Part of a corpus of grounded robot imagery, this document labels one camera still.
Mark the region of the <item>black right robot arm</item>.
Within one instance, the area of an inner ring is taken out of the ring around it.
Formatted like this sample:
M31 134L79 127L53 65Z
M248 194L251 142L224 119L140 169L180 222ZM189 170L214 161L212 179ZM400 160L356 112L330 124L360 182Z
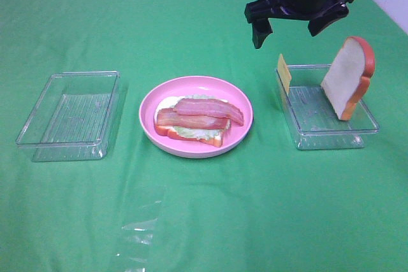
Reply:
M346 17L348 3L354 0L257 0L246 4L245 17L252 25L252 42L262 47L267 36L273 33L271 18L305 20L312 36L318 35L332 23Z

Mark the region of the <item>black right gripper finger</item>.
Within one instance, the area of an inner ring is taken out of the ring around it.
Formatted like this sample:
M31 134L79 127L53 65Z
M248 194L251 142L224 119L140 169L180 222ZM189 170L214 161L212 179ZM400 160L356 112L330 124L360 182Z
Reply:
M266 38L273 33L267 18L257 19L252 23L252 42L255 49L260 49Z
M347 17L348 8L345 3L337 3L328 8L322 14L312 19L308 24L308 30L312 36L318 35L334 22Z

